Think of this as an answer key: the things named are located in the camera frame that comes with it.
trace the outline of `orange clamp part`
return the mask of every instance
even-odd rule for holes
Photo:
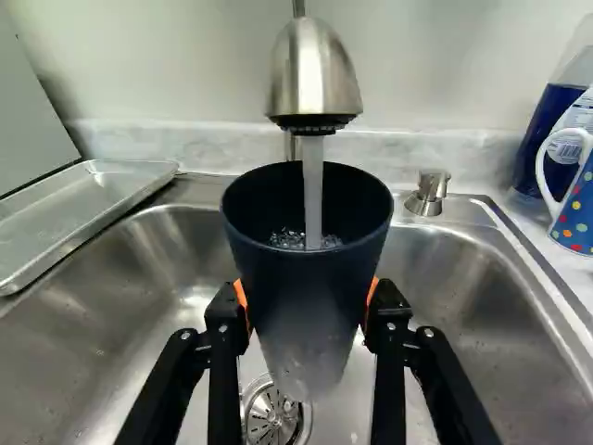
[[[372,300],[372,296],[374,295],[374,289],[377,288],[378,284],[379,284],[379,278],[374,276],[371,281],[371,287],[369,287],[369,293],[367,294],[367,310],[364,313],[364,327],[363,327],[364,334],[367,333],[367,321],[369,320],[369,306],[371,306],[371,300]]]
[[[374,276],[372,278],[371,287],[369,287],[369,293],[367,295],[367,309],[371,305],[372,294],[374,294],[374,289],[377,288],[377,285],[378,284],[379,284],[379,278],[377,278],[376,276]]]
[[[234,280],[233,287],[234,292],[237,294],[237,301],[241,306],[243,306],[243,309],[247,310],[247,297],[245,295],[245,290],[243,289],[240,278]]]
[[[237,278],[233,283],[234,293],[237,295],[237,302],[245,309],[245,318],[247,321],[247,331],[251,334],[251,324],[249,324],[249,317],[247,317],[247,297],[241,279]]]

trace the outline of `drain strainer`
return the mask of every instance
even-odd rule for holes
[[[304,445],[309,439],[312,409],[283,395],[269,374],[244,392],[244,427],[248,445]]]

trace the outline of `stainless steel sink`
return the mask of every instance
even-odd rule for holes
[[[209,300],[237,276],[217,212],[227,183],[177,178],[0,302],[0,444],[114,440],[169,335],[204,330]],[[434,218],[401,202],[378,275],[399,286],[414,323],[445,331],[504,443],[593,443],[593,364],[552,300],[560,291],[576,305],[574,295],[486,198],[448,197]],[[266,371],[253,336],[243,389]],[[340,387],[313,406],[308,444],[368,443],[373,377],[358,336]],[[407,377],[409,444],[437,443]],[[207,382],[180,444],[206,444]]]

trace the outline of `bottle label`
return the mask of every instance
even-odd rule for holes
[[[584,128],[593,134],[593,87],[589,87],[558,119],[551,133],[563,128]],[[581,140],[575,136],[553,139],[548,155],[559,164],[575,164],[581,156]]]

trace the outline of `stainless steel faucet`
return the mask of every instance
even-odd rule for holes
[[[436,216],[443,212],[447,183],[451,174],[444,170],[421,170],[418,190],[404,201],[406,209],[421,216]]]
[[[294,136],[334,134],[362,112],[356,73],[337,34],[305,16],[293,0],[294,18],[276,39],[266,116],[289,132],[286,154],[297,157]]]

